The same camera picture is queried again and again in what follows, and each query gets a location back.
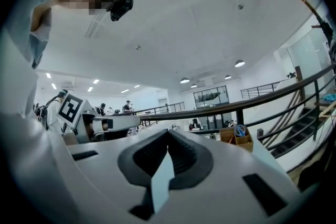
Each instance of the cardboard box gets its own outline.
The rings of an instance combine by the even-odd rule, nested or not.
[[[247,151],[253,152],[253,139],[250,134],[242,136],[242,137],[236,137],[237,140],[237,146],[240,146]]]
[[[245,136],[242,137],[236,137],[235,136],[235,129],[234,128],[225,128],[220,130],[220,139],[221,141],[228,143],[230,141],[230,144],[240,146],[244,149],[246,149],[249,152],[253,152],[253,139],[252,136],[246,128]]]
[[[221,141],[225,143],[237,145],[235,129],[234,128],[225,128],[219,131]]]

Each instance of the glass window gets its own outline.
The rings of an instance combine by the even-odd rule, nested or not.
[[[198,109],[229,102],[226,86],[194,92],[194,98]]]

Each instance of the ceiling light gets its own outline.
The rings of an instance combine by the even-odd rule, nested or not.
[[[238,60],[236,61],[235,67],[241,67],[245,64],[245,62],[243,60]]]
[[[184,84],[184,83],[188,83],[190,81],[190,79],[188,78],[182,78],[180,83]]]

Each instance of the metal handrail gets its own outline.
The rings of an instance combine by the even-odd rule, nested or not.
[[[260,86],[255,86],[255,87],[251,87],[251,88],[242,89],[240,91],[246,91],[246,90],[250,90],[250,89],[257,89],[257,88],[261,88],[261,87],[264,87],[264,86],[269,86],[269,85],[272,85],[272,84],[278,84],[278,83],[280,83],[282,81],[285,81],[285,79],[277,81],[277,82],[272,82],[272,83],[269,83],[269,84],[265,84],[265,85],[260,85]]]
[[[279,142],[279,143],[277,143],[277,144],[275,144],[275,145],[273,145],[273,146],[269,146],[269,147],[267,147],[267,149],[268,149],[269,151],[274,150],[275,148],[277,148],[278,146],[282,145],[283,143],[285,143],[285,142],[291,140],[293,137],[298,136],[298,135],[301,134],[304,130],[306,130],[306,129],[308,129],[310,126],[312,126],[313,123],[316,122],[316,120],[317,120],[317,119],[313,120],[311,123],[309,123],[308,125],[306,125],[306,126],[305,126],[304,128],[302,128],[300,131],[296,132],[294,135],[292,135],[292,136],[290,136],[290,137],[288,137],[288,138],[282,140],[281,142]]]
[[[175,104],[169,104],[169,105],[163,105],[163,106],[157,106],[157,107],[155,107],[155,108],[150,108],[150,109],[143,109],[143,110],[137,110],[137,111],[132,111],[132,112],[120,113],[120,114],[116,114],[116,115],[113,115],[113,116],[127,116],[127,115],[134,115],[134,114],[141,113],[141,112],[144,112],[144,111],[167,108],[167,107],[169,107],[169,106],[178,105],[178,104],[184,104],[184,102],[175,103]]]
[[[241,98],[254,98],[257,96],[261,96],[262,94],[267,94],[270,92],[274,92],[276,86],[284,80],[280,80],[277,82],[269,83],[269,84],[264,84],[260,86],[255,86],[247,89],[242,89],[240,90],[241,93]]]
[[[201,116],[211,116],[211,115],[218,115],[218,114],[224,114],[234,111],[242,111],[243,109],[251,108],[253,106],[257,106],[260,104],[264,104],[267,102],[271,102],[273,100],[279,99],[281,97],[284,97],[290,93],[293,93],[297,90],[300,90],[301,88],[313,83],[315,80],[319,79],[321,76],[325,75],[329,71],[333,69],[334,65],[328,66],[327,68],[319,71],[318,73],[301,80],[295,84],[289,85],[285,88],[279,89],[277,91],[274,91],[269,94],[261,95],[259,97],[255,97],[253,99],[239,101],[235,103],[230,104],[224,104],[224,105],[218,105],[213,106],[211,108],[202,108],[197,110],[190,110],[190,111],[183,111],[183,112],[176,112],[176,113],[170,113],[170,114],[156,114],[156,115],[141,115],[140,118],[142,120],[158,120],[158,121],[164,121],[164,120],[179,120],[179,119],[190,119],[190,118],[196,118]],[[316,94],[312,95],[311,97],[307,98],[306,100],[310,100],[313,98]]]
[[[281,128],[281,129],[278,129],[274,132],[271,132],[271,133],[268,133],[266,135],[263,135],[263,136],[260,136],[258,137],[259,140],[263,140],[263,139],[266,139],[266,138],[269,138],[271,136],[274,136],[275,134],[278,134],[278,133],[281,133],[283,132],[284,130],[287,130],[288,128],[291,128],[292,126],[294,126],[295,124],[297,124],[299,121],[303,120],[306,116],[308,116],[311,112],[315,111],[316,108],[313,108],[311,110],[309,110],[306,114],[304,114],[302,117],[298,118],[296,121],[288,124],[287,126]]]

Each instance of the blue cloth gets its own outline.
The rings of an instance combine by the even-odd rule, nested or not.
[[[34,8],[46,1],[17,0],[4,25],[10,38],[30,64],[39,61],[48,42],[51,28],[51,11],[45,15],[45,18],[42,18],[43,23],[35,34],[30,32]]]
[[[326,101],[333,102],[333,101],[336,100],[336,94],[334,94],[334,93],[326,94],[325,96],[322,97],[322,99],[326,100]]]

